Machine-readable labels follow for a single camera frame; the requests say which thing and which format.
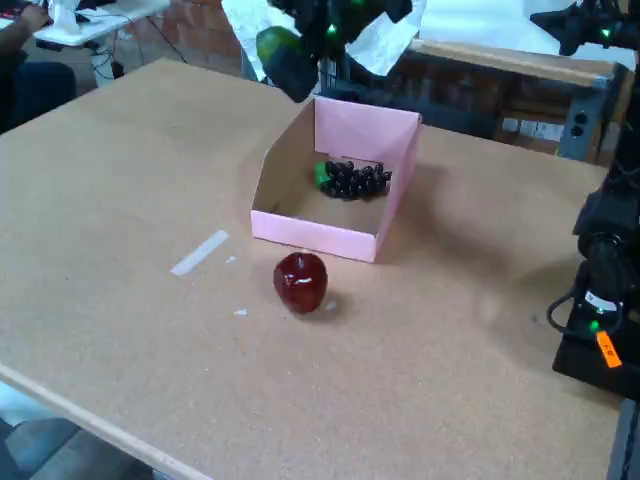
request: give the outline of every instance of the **open box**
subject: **open box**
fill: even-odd
[[[267,152],[251,210],[253,236],[373,262],[415,167],[420,115],[326,98],[311,100]],[[319,162],[383,163],[387,195],[344,201],[314,181]]]

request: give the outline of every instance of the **white strip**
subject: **white strip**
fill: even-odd
[[[584,299],[594,307],[601,308],[602,310],[605,310],[607,312],[615,312],[616,310],[618,310],[615,303],[604,300],[591,292],[587,292]]]
[[[229,234],[224,230],[218,230],[211,235],[202,245],[196,248],[189,255],[184,257],[180,263],[171,269],[171,273],[181,277],[193,270],[202,260],[213,252],[216,248],[222,245],[225,240],[229,238]]]

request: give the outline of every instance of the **person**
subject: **person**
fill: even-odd
[[[24,62],[22,46],[50,21],[43,8],[29,5],[0,30],[0,134],[75,98],[76,79],[69,66]]]

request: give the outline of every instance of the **fake apple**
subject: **fake apple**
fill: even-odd
[[[295,252],[283,258],[273,271],[273,286],[294,313],[311,313],[327,293],[327,269],[313,253]]]

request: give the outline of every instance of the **white desk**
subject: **white desk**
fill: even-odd
[[[67,47],[82,47],[89,41],[100,43],[105,35],[115,32],[129,23],[165,10],[170,3],[171,0],[118,0],[116,3],[105,5],[96,10],[80,10],[78,13],[89,18],[90,22],[80,24],[80,31],[76,34],[67,33],[62,28],[52,25],[36,32],[34,36],[36,40]],[[0,29],[10,23],[10,20],[0,19]],[[104,48],[96,51],[91,58],[94,68],[97,70],[96,82],[98,86],[108,83],[106,78],[112,76],[108,60],[108,52]]]

